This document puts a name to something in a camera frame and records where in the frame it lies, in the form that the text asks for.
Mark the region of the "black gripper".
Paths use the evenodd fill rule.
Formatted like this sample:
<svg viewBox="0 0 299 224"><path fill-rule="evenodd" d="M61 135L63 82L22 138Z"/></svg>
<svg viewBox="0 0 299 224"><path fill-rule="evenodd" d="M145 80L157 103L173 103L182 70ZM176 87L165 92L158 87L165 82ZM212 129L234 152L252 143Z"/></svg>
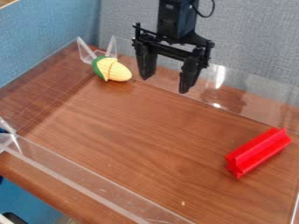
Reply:
<svg viewBox="0 0 299 224"><path fill-rule="evenodd" d="M158 55L184 61L180 71L178 93L185 94L196 84L202 65L209 63L210 49L214 47L214 43L198 36L194 31L174 39L146 30L140 23L134 23L133 28L132 47L134 48L140 77L146 80L154 74Z"/></svg>

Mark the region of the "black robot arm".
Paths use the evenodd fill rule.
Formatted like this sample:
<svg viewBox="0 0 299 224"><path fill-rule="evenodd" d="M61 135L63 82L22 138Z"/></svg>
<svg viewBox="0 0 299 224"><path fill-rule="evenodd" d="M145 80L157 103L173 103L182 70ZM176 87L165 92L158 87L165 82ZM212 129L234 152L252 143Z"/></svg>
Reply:
<svg viewBox="0 0 299 224"><path fill-rule="evenodd" d="M132 47L138 75L146 80L156 71L157 55L182 62L178 92L185 94L196 84L202 68L209 65L214 43L194 32L196 17L208 18L197 10L198 0L158 0L156 31L133 24Z"/></svg>

